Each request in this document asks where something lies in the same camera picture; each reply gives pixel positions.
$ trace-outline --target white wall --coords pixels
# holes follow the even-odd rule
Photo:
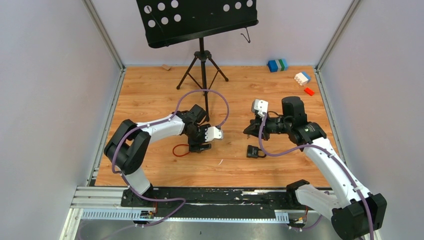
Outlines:
[[[58,239],[119,69],[82,1],[0,6],[0,239]]]
[[[383,239],[423,239],[424,2],[362,1],[324,66],[347,163],[387,200]]]
[[[189,65],[199,50],[191,40],[159,49],[147,44],[136,0],[92,0],[125,65]],[[315,65],[351,0],[258,0],[259,24],[205,38],[218,65],[264,65],[286,58],[289,65]]]

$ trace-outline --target red block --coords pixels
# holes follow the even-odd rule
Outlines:
[[[314,91],[312,91],[312,89],[310,89],[309,87],[307,87],[307,88],[305,88],[305,93],[307,93],[307,94],[309,94],[309,96],[312,96],[312,95],[314,95],[315,94],[315,92]]]

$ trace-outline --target tripod leg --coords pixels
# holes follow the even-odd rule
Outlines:
[[[180,89],[181,84],[183,84],[184,79],[186,79],[187,75],[190,73],[190,70],[192,69],[193,65],[195,64],[196,60],[198,59],[197,56],[194,57],[193,61],[191,62],[190,66],[188,67],[187,71],[185,71],[184,76],[182,77],[181,81],[179,81],[178,86],[176,86],[176,89]]]
[[[221,71],[220,67],[215,63],[215,61],[212,59],[212,57],[209,57],[209,61],[215,66],[216,70],[223,76],[226,82],[228,82],[228,77],[225,76],[223,71]]]
[[[202,61],[200,63],[201,65],[201,83],[202,83],[202,89],[208,89],[208,84],[206,82],[206,67],[205,67],[205,62]],[[206,117],[204,119],[205,122],[209,122],[210,118],[209,118],[209,103],[208,103],[208,92],[205,91],[203,92],[204,95],[204,106],[206,108]]]

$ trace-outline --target music stand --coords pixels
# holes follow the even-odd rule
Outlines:
[[[205,50],[204,37],[258,24],[256,0],[137,0],[138,9],[145,29],[147,43],[157,49],[185,41],[199,39],[200,51],[194,53],[194,59],[182,77],[176,89],[188,76],[201,89],[208,89],[206,79],[206,60],[209,60],[217,72],[209,86],[220,73],[224,75],[208,50]],[[200,60],[202,86],[190,74],[196,60]],[[204,92],[206,117],[208,122],[208,92]]]

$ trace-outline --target wood grain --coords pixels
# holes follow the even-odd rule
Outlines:
[[[180,90],[176,86],[187,67],[129,67],[126,71],[108,139],[125,119],[133,122],[147,122],[163,118],[175,110],[178,99],[186,92],[197,89],[187,77]],[[316,187],[328,187],[326,179],[314,163],[302,152],[295,151],[280,157],[246,158],[247,145],[259,146],[256,137],[243,134],[249,120],[254,118],[251,105],[254,99],[269,102],[269,111],[282,112],[281,99],[299,96],[305,104],[308,120],[318,123],[327,133],[335,147],[333,134],[326,110],[321,99],[314,70],[310,66],[290,66],[288,71],[269,72],[266,66],[223,66],[222,71],[229,82],[218,75],[212,89],[223,94],[230,105],[230,116],[223,125],[223,140],[215,140],[212,149],[202,153],[190,153],[175,157],[172,148],[186,144],[187,137],[173,136],[151,144],[144,158],[142,168],[154,186],[187,187],[285,187],[300,179]],[[295,74],[305,71],[312,80],[307,87],[315,91],[314,96],[304,92],[294,80]],[[207,67],[208,81],[215,70]],[[200,80],[199,67],[191,74]],[[189,110],[194,104],[204,107],[202,93],[186,97],[180,110]],[[226,115],[226,107],[216,94],[209,95],[210,123],[219,124]],[[276,153],[294,147],[286,134],[271,135],[264,146]],[[187,148],[177,149],[182,154]],[[110,161],[103,156],[96,186],[124,186],[119,175],[112,174]]]

